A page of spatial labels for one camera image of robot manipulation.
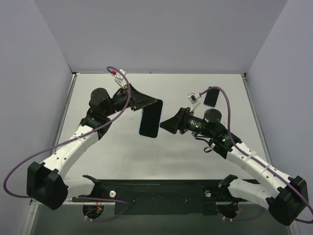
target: screw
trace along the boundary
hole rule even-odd
[[[212,196],[211,192],[208,190],[204,192],[204,195],[205,195],[205,197],[211,197]]]

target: metal frame edge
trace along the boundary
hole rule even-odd
[[[69,86],[69,89],[68,89],[68,92],[67,92],[67,98],[66,98],[65,106],[64,106],[64,109],[63,109],[63,113],[62,113],[62,116],[61,116],[61,120],[60,120],[60,123],[59,123],[58,131],[56,133],[56,137],[55,137],[53,145],[56,145],[59,142],[59,139],[60,139],[60,136],[61,136],[61,130],[63,128],[65,117],[67,115],[67,110],[68,110],[70,99],[71,99],[72,94],[73,94],[74,85],[76,83],[77,75],[78,75],[78,73],[74,73],[73,76],[72,76],[72,80],[71,80],[71,83],[70,83],[70,86]],[[30,204],[29,204],[29,207],[27,209],[26,218],[24,220],[24,224],[22,226],[22,230],[21,230],[21,233],[20,233],[21,235],[30,235],[31,231],[32,231],[32,228],[33,228],[33,225],[34,225],[35,217],[36,217],[37,210],[38,210],[38,204],[36,204],[36,203],[33,204],[32,200],[33,199],[30,200]]]
[[[266,145],[266,141],[265,141],[265,138],[264,138],[264,135],[263,135],[263,132],[262,132],[261,125],[260,125],[260,121],[259,121],[258,115],[257,115],[257,113],[255,111],[255,108],[254,108],[254,105],[253,105],[253,102],[252,102],[252,98],[251,98],[251,94],[250,94],[250,91],[249,91],[249,88],[248,88],[247,81],[245,79],[243,79],[243,83],[244,83],[244,86],[245,86],[245,89],[246,89],[246,94],[248,96],[248,100],[249,100],[249,103],[250,103],[250,106],[251,106],[251,109],[252,109],[254,120],[255,120],[255,123],[256,123],[257,128],[258,128],[258,132],[259,132],[259,136],[260,136],[260,139],[261,139],[261,143],[262,143],[262,146],[263,146],[263,149],[264,149],[264,152],[265,152],[265,157],[266,157],[268,163],[272,164],[271,160],[270,160],[269,152],[268,152],[268,147]],[[301,235],[299,227],[298,227],[298,224],[297,224],[296,221],[294,221],[289,226],[289,229],[290,229],[290,233],[292,235]]]

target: black cable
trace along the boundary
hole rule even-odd
[[[204,151],[205,153],[209,153],[209,152],[212,151],[212,149],[211,149],[211,144],[213,143],[213,141],[212,141],[212,140],[207,141],[207,140],[204,139],[204,138],[209,138],[209,137],[207,137],[207,136],[198,136],[198,134],[195,133],[195,132],[192,132],[191,135],[192,135],[196,140],[198,140],[198,141],[204,141],[204,142],[206,142],[206,143],[209,145],[208,147],[205,147],[205,148],[203,149],[203,151]]]

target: black smartphone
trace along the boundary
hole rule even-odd
[[[219,97],[219,93],[220,93],[220,90],[217,90],[217,89],[209,90],[206,93],[206,96],[205,96],[203,103],[207,106],[214,108],[216,105],[216,102],[217,102],[217,98]]]
[[[142,109],[139,134],[156,138],[160,126],[163,101],[158,99],[156,103]]]

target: white wall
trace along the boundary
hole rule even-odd
[[[287,0],[35,0],[73,71],[247,72]]]
[[[247,73],[273,164],[306,179],[313,202],[313,1],[289,0]],[[301,218],[312,219],[309,211]],[[300,224],[301,234],[313,234]]]
[[[0,181],[22,159],[51,146],[71,72],[33,0],[0,1]],[[9,181],[26,194],[26,166]],[[0,233],[21,231],[29,199],[0,190]]]

